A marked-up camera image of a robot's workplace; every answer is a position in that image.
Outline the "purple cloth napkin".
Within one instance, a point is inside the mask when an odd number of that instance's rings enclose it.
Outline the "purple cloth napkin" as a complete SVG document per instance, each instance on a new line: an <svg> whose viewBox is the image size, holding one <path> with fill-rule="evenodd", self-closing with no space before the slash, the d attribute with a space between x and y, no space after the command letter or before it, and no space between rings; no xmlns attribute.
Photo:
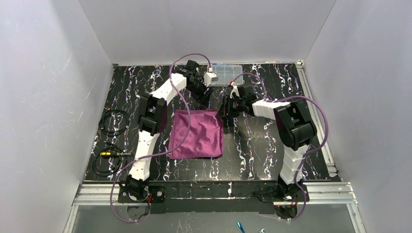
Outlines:
<svg viewBox="0 0 412 233"><path fill-rule="evenodd" d="M218 158L223 154L223 119L217 110L176 110L170 135L171 159Z"/></svg>

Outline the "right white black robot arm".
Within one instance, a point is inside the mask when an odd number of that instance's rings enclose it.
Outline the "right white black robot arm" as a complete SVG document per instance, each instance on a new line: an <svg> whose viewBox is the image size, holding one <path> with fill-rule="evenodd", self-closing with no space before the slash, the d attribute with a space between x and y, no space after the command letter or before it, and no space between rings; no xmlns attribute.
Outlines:
<svg viewBox="0 0 412 233"><path fill-rule="evenodd" d="M235 118L241 113L274 120L284 145L284 158L275 191L260 194L277 194L280 198L295 196L302 189L302 168L305 154L317 135L310 112L303 101L275 102L259 99L249 84L230 85L216 116Z"/></svg>

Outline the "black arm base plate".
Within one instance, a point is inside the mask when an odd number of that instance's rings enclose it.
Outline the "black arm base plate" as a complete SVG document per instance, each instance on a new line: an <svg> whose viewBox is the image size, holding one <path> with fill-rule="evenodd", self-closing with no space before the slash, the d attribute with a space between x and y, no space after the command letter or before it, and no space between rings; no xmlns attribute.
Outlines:
<svg viewBox="0 0 412 233"><path fill-rule="evenodd" d="M277 181L158 182L147 183L148 196L136 199L122 189L114 197L118 203L149 207L152 214L183 212L257 212L259 214L297 213L297 205L309 201L308 189L302 185L295 196L280 198Z"/></svg>

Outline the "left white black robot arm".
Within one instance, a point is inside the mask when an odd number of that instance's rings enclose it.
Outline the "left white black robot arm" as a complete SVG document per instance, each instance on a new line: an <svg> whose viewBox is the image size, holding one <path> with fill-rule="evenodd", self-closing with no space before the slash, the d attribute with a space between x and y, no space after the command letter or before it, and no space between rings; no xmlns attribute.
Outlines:
<svg viewBox="0 0 412 233"><path fill-rule="evenodd" d="M134 162L122 189L136 199L148 196L146 181L150 176L150 163L160 133L168 124L168 104L187 89L198 104L207 107L213 89L212 81L218 76L208 65L204 74L200 65L188 60L183 68L171 66L169 78L155 91L141 96L138 102L138 145Z"/></svg>

